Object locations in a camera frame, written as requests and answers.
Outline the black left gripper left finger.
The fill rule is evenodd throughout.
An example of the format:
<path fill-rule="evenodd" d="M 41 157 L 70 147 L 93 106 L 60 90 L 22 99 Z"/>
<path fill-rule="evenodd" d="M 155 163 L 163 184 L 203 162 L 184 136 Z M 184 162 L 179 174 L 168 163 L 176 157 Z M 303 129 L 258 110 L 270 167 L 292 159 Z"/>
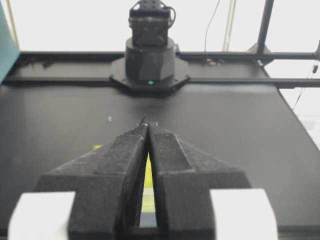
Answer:
<path fill-rule="evenodd" d="M 114 240 L 140 224 L 148 124 L 43 174 L 35 192 L 75 192 L 67 232 L 71 240 Z"/>

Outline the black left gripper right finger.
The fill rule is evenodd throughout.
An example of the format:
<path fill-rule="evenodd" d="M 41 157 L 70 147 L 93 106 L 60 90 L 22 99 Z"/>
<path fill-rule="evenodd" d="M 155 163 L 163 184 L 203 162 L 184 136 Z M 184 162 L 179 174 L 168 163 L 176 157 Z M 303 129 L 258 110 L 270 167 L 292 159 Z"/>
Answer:
<path fill-rule="evenodd" d="M 149 154 L 158 228 L 169 240 L 212 240 L 210 190 L 249 189 L 246 173 L 151 123 Z"/>

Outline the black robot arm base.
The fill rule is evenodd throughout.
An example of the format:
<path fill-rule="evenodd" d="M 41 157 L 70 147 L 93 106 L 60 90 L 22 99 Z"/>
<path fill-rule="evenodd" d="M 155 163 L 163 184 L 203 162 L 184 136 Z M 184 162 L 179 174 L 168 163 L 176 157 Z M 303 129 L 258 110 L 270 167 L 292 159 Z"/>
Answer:
<path fill-rule="evenodd" d="M 110 79 L 141 93 L 169 92 L 190 80 L 190 66 L 177 56 L 169 29 L 176 11 L 161 0 L 139 0 L 129 10 L 132 36 L 124 56 L 111 63 Z"/>

